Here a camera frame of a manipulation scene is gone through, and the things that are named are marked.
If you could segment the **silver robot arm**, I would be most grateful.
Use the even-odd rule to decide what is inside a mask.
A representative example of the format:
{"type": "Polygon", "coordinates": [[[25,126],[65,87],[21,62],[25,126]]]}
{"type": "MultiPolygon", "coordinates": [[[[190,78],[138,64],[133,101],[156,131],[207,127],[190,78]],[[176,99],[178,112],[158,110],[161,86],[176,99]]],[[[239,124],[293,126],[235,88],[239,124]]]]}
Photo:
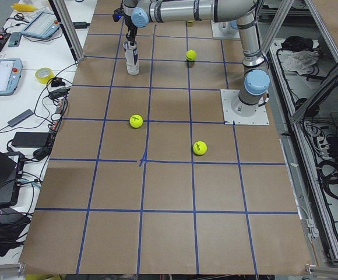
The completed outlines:
{"type": "Polygon", "coordinates": [[[260,46],[255,11],[256,1],[122,1],[113,14],[113,20],[124,19],[128,28],[124,43],[127,71],[139,73],[136,35],[138,29],[149,23],[210,20],[216,39],[239,39],[244,55],[244,82],[233,97],[231,109],[243,117],[254,115],[268,101],[269,75],[260,46]]]}

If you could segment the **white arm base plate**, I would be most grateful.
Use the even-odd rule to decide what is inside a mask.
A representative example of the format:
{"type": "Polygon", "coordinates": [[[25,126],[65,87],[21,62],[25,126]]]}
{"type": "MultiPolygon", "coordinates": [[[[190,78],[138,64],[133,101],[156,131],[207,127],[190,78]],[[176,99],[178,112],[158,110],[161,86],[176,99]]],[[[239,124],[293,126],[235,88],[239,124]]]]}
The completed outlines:
{"type": "Polygon", "coordinates": [[[260,106],[260,98],[256,105],[246,105],[239,99],[239,90],[222,89],[221,103],[224,123],[226,125],[269,125],[265,106],[260,106]]]}

